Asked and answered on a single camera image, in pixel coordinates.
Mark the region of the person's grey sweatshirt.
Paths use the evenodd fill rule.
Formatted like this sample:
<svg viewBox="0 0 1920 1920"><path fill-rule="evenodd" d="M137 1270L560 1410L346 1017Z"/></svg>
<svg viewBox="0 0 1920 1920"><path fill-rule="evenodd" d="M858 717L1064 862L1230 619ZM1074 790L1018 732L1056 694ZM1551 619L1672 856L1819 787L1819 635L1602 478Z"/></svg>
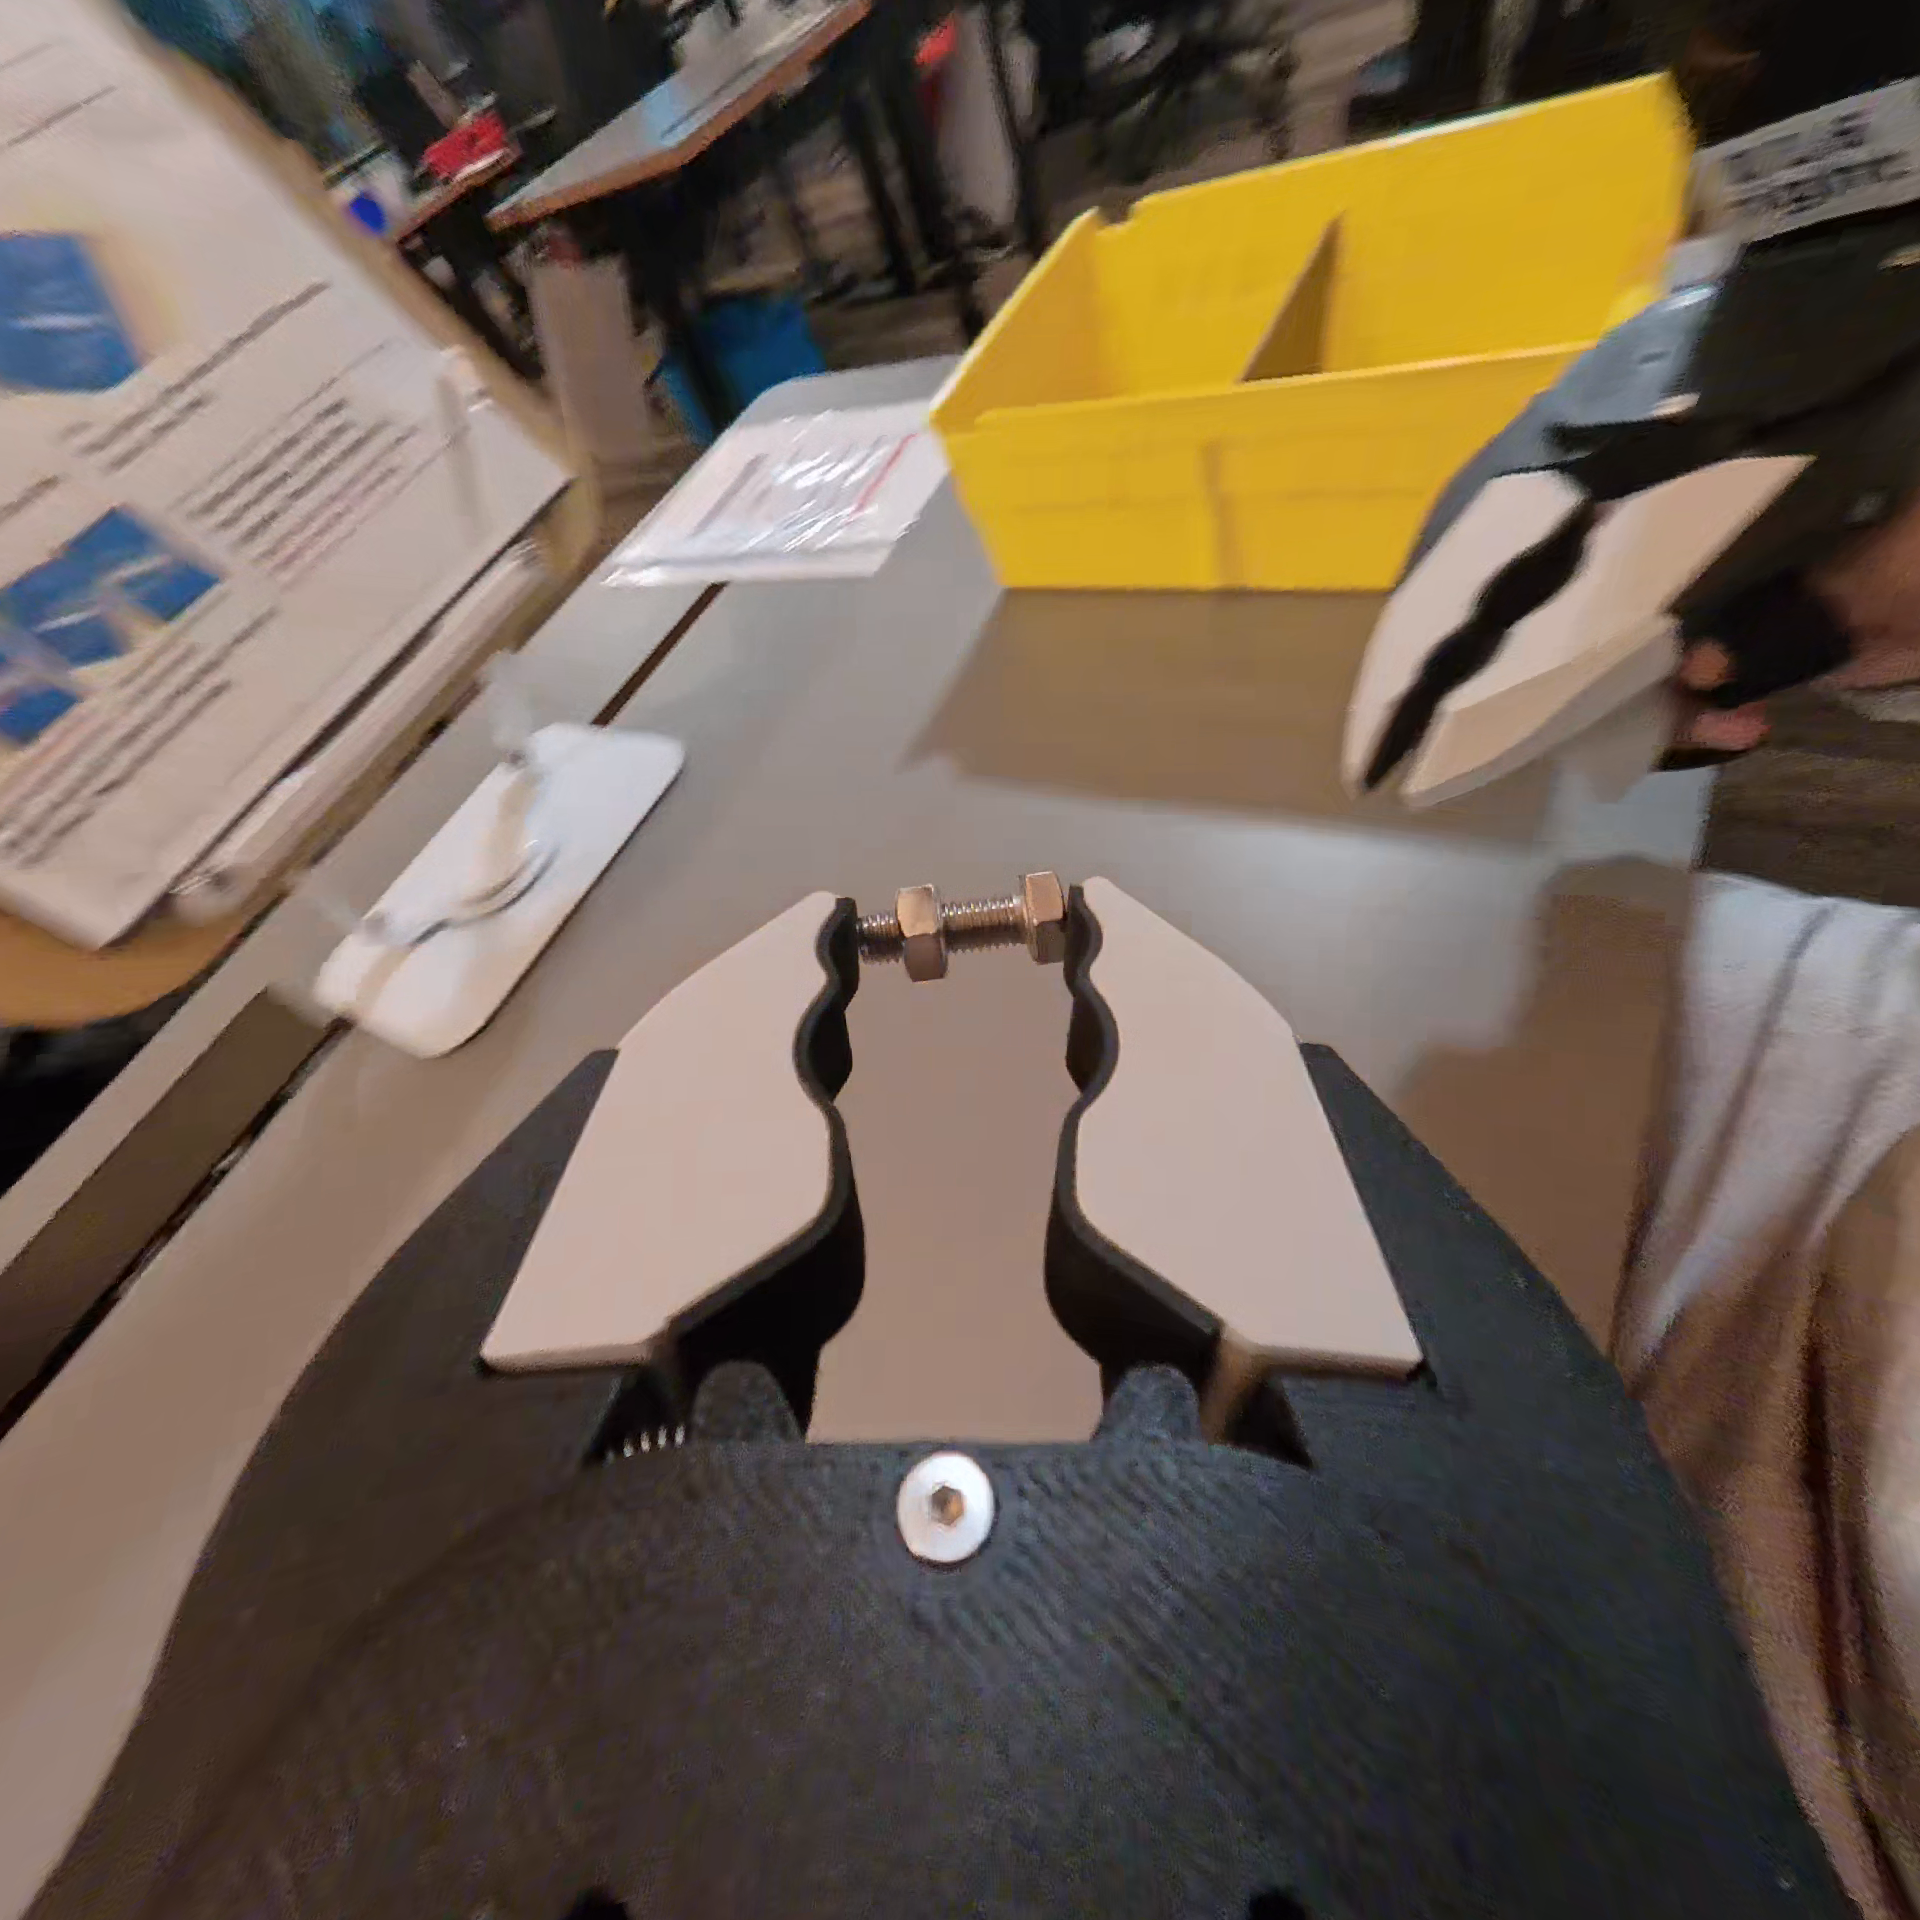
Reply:
<svg viewBox="0 0 1920 1920"><path fill-rule="evenodd" d="M1613 1359L1859 1914L1920 1900L1920 931L1698 875Z"/></svg>

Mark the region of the steel hex bolt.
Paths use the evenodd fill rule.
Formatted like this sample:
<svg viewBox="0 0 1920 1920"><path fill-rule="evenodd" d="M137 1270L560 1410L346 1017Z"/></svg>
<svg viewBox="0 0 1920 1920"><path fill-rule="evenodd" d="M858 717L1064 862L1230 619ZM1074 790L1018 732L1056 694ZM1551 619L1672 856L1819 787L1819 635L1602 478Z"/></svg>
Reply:
<svg viewBox="0 0 1920 1920"><path fill-rule="evenodd" d="M939 899L944 902L944 963L955 951L1023 948L1036 966L1064 963L1064 884L1056 872L1029 872L1006 899ZM858 963L899 963L899 920L854 920Z"/></svg>

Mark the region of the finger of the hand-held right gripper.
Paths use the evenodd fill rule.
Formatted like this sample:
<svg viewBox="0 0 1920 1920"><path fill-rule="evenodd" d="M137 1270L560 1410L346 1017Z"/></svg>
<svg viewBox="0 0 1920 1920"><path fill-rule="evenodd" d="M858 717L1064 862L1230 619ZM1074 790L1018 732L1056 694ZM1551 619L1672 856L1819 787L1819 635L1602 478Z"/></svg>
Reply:
<svg viewBox="0 0 1920 1920"><path fill-rule="evenodd" d="M1437 701L1485 670L1501 638L1574 584L1597 497L1565 472L1501 472L1433 513L1368 635L1339 780L1378 790L1433 732Z"/></svg>
<svg viewBox="0 0 1920 1920"><path fill-rule="evenodd" d="M1398 768L1403 808L1443 808L1560 755L1675 670L1675 607L1772 509L1812 452L1734 452L1597 497L1566 588L1533 611Z"/></svg>

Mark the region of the grey desk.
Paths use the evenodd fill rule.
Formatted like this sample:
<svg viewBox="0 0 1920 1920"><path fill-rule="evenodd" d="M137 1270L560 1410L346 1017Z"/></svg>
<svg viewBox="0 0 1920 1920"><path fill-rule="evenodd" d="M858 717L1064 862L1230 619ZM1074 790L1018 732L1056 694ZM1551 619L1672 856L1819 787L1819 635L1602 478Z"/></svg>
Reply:
<svg viewBox="0 0 1920 1920"><path fill-rule="evenodd" d="M533 716L688 768L441 1059L327 1032L294 899L3 1193L3 1914L141 1914L286 1688L567 1483L616 1375L487 1381L546 1148L805 890L1110 875L1332 1043L1604 1344L1709 780L1346 801L1368 595L1001 588L934 493L863 584L584 584Z"/></svg>

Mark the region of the person's right hand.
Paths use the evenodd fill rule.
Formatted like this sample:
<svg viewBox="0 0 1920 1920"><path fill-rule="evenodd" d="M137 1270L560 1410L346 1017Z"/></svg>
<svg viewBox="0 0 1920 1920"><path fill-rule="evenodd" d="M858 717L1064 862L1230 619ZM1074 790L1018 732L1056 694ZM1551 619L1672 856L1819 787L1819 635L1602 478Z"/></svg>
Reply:
<svg viewBox="0 0 1920 1920"><path fill-rule="evenodd" d="M1731 762L1771 734L1794 688L1880 694L1920 670L1920 502L1812 567L1762 579L1683 628L1662 771Z"/></svg>

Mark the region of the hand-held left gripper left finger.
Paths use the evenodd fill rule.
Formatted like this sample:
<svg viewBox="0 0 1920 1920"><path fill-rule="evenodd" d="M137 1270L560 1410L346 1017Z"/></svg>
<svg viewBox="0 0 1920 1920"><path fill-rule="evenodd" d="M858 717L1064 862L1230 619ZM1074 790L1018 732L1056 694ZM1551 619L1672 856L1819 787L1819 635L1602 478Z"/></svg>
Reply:
<svg viewBox="0 0 1920 1920"><path fill-rule="evenodd" d="M750 1364L811 1428L863 1290L836 1115L854 992L854 902L805 890L627 1026L481 1336L487 1375L636 1366L693 1407Z"/></svg>

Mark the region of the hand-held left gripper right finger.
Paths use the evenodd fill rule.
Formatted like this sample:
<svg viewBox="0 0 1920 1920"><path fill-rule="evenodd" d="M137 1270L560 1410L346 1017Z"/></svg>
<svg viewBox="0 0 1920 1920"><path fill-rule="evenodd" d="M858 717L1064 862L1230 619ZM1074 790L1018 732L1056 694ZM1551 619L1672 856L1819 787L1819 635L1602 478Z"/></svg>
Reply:
<svg viewBox="0 0 1920 1920"><path fill-rule="evenodd" d="M1110 1421L1167 1375L1209 1442L1281 1381L1417 1385L1422 1336L1292 1020L1110 875L1064 902L1064 1069L1046 1305Z"/></svg>

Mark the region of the clear plastic bag with paper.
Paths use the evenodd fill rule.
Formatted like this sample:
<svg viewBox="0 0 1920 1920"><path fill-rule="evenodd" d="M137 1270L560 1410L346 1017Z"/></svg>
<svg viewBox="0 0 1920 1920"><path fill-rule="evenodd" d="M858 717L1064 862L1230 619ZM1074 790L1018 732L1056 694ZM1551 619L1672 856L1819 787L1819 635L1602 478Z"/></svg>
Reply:
<svg viewBox="0 0 1920 1920"><path fill-rule="evenodd" d="M939 484L923 403L738 424L612 550L606 584L871 579Z"/></svg>

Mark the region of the wood-edged table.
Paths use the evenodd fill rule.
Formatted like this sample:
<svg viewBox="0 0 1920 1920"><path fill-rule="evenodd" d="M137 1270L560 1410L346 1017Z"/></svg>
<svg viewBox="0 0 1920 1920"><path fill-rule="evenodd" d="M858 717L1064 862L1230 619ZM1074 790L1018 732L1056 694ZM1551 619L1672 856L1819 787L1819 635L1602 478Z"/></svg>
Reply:
<svg viewBox="0 0 1920 1920"><path fill-rule="evenodd" d="M850 120L883 141L899 105L921 127L903 8L750 8L688 38L658 87L533 170L487 226L616 258L636 312L667 326L762 265L740 202L769 197L802 291L850 291L802 208L795 145Z"/></svg>

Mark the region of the blue container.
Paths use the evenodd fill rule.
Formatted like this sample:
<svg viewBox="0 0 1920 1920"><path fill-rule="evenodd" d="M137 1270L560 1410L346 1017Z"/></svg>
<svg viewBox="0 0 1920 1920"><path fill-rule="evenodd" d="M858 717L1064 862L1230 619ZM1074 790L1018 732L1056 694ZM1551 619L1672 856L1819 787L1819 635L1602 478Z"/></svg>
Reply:
<svg viewBox="0 0 1920 1920"><path fill-rule="evenodd" d="M795 291L712 299L698 312L698 343L707 346L722 377L731 383L731 395L740 408L788 383L788 377L830 374L830 355L811 335L811 312ZM693 392L693 374L679 368L674 352L658 355L651 383L673 408L673 417L688 426L693 446L712 446L712 424L707 424L707 409Z"/></svg>

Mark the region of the white plate with hook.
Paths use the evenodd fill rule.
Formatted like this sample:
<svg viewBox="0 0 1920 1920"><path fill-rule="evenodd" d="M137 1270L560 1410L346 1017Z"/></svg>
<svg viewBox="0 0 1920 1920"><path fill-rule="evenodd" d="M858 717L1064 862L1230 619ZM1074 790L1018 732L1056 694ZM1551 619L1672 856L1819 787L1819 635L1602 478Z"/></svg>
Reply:
<svg viewBox="0 0 1920 1920"><path fill-rule="evenodd" d="M679 768L688 745L657 732L542 726L519 734L340 931L316 1004L410 1059L464 1048Z"/></svg>

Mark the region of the printed paper poster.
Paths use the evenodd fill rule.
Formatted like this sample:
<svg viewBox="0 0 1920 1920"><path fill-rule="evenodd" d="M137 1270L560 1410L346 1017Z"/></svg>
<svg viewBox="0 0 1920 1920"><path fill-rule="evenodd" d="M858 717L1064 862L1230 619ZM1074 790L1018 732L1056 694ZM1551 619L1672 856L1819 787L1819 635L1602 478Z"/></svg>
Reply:
<svg viewBox="0 0 1920 1920"><path fill-rule="evenodd" d="M3 907L126 942L572 486L249 110L3 8Z"/></svg>

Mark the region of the yellow plastic bin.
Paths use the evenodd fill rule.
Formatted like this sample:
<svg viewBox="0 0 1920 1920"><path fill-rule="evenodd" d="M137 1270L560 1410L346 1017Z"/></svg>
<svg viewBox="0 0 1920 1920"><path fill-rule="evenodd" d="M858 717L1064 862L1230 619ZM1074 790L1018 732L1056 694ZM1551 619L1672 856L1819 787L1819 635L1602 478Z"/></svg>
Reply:
<svg viewBox="0 0 1920 1920"><path fill-rule="evenodd" d="M1083 212L929 424L1006 588L1389 588L1450 478L1662 291L1672 76Z"/></svg>

